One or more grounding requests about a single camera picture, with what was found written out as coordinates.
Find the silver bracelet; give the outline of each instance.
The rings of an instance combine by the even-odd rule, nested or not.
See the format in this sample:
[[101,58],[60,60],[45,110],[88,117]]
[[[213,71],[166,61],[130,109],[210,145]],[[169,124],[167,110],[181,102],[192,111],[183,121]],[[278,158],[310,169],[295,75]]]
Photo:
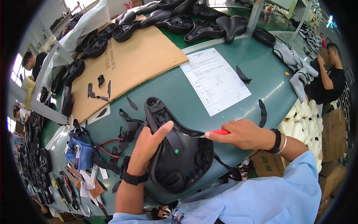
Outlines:
[[283,134],[284,135],[284,137],[285,137],[285,143],[284,143],[284,146],[282,147],[282,149],[277,153],[277,155],[278,154],[280,154],[281,152],[282,152],[282,150],[284,150],[285,149],[285,147],[286,147],[286,143],[287,143],[287,137],[286,137],[286,135],[285,134]]

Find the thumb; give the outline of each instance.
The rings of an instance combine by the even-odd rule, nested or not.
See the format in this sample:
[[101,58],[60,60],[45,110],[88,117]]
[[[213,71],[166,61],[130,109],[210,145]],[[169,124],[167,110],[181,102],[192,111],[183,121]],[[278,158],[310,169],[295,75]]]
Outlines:
[[205,132],[205,138],[213,140],[215,142],[221,142],[221,143],[230,143],[231,135],[232,134],[222,135],[222,134],[216,134],[213,132]]
[[174,123],[173,121],[168,121],[167,123],[163,124],[154,134],[153,139],[156,144],[160,144],[166,135],[173,129]]

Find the black wrist strap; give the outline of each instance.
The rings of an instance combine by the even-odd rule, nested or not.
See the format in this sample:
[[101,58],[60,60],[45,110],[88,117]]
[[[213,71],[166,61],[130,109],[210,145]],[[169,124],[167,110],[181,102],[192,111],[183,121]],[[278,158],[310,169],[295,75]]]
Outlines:
[[269,153],[278,153],[280,151],[280,145],[281,145],[281,132],[277,129],[271,129],[276,134],[275,144],[274,147],[267,152]]
[[124,180],[126,183],[129,183],[129,184],[135,185],[135,186],[147,181],[148,177],[149,177],[148,173],[146,173],[142,176],[139,176],[139,177],[135,177],[135,176],[128,174],[126,170],[122,171],[122,180]]

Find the white plastic bag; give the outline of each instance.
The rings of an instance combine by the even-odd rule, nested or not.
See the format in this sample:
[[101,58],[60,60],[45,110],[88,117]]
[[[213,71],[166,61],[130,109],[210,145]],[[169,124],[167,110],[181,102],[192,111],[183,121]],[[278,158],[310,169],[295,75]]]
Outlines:
[[[100,2],[90,11],[86,12],[78,21],[73,30],[68,32],[59,43],[68,51],[72,58],[76,53],[76,47],[83,41],[83,39],[93,30],[98,29],[111,20],[107,0],[100,0]],[[68,63],[63,57],[55,52],[52,57],[44,78],[41,82],[41,88],[45,86],[51,89],[51,84],[56,75],[60,72],[62,66],[67,66]]]

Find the green workbench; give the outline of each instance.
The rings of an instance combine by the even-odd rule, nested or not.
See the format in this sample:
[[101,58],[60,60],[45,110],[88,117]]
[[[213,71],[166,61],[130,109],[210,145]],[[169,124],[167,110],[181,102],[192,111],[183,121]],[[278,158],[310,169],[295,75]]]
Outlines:
[[[163,32],[179,48],[188,47],[183,41],[184,36],[173,35],[167,31]],[[262,99],[267,110],[265,128],[277,127],[297,100],[297,96],[289,83],[292,71],[272,52],[272,48],[257,42],[252,37],[237,39],[231,45],[219,43],[210,46],[211,43],[215,43],[215,41],[201,44],[195,43],[198,45],[187,48],[185,52],[190,52],[191,49],[196,50],[190,53],[215,48],[232,68],[235,69],[236,66],[239,66],[248,78],[252,78],[250,85],[246,84],[251,92],[251,96],[210,117],[185,74],[178,66],[146,81],[111,102],[110,115],[86,126],[92,140],[96,143],[101,143],[105,140],[118,137],[121,126],[126,129],[126,121],[118,113],[120,108],[126,111],[132,118],[145,120],[144,103],[151,96],[160,98],[184,126],[202,132],[220,129],[224,122],[242,118],[248,118],[258,124],[261,119],[261,109],[258,105],[258,100]],[[137,111],[129,106],[126,96],[138,106]],[[58,110],[61,96],[54,98],[57,99],[56,109]],[[59,171],[63,170],[63,166],[66,164],[63,151],[66,148],[68,132],[68,126],[59,128],[58,124],[52,121],[48,122],[43,132],[43,145],[49,150],[52,158],[53,170],[50,173],[51,178],[59,176]],[[124,156],[131,155],[134,145],[135,141],[130,143],[128,148],[122,153],[122,159],[119,160],[118,166],[122,164]],[[104,148],[111,151],[113,146],[116,146],[116,143],[109,143]],[[220,159],[229,166],[239,164],[251,153],[250,150],[245,151],[222,143],[214,143],[214,150]],[[108,162],[109,156],[105,153],[101,154],[103,159]],[[145,200],[144,206],[148,209],[159,204],[164,205],[177,200],[212,183],[227,171],[217,161],[213,161],[211,168],[202,179],[188,191],[178,195],[159,191],[149,180],[145,184],[145,188],[150,198]],[[102,194],[102,199],[108,214],[111,215],[115,211],[115,194],[112,194],[112,188],[120,178],[111,170],[107,170],[107,173],[108,179],[103,180],[100,174],[97,175],[97,179],[107,190]],[[52,186],[50,189],[55,198],[55,203],[51,204],[50,207],[68,211],[66,206],[61,202],[57,191]],[[103,216],[100,208],[93,205],[89,199],[81,198],[81,200],[82,204],[88,205],[92,215]]]

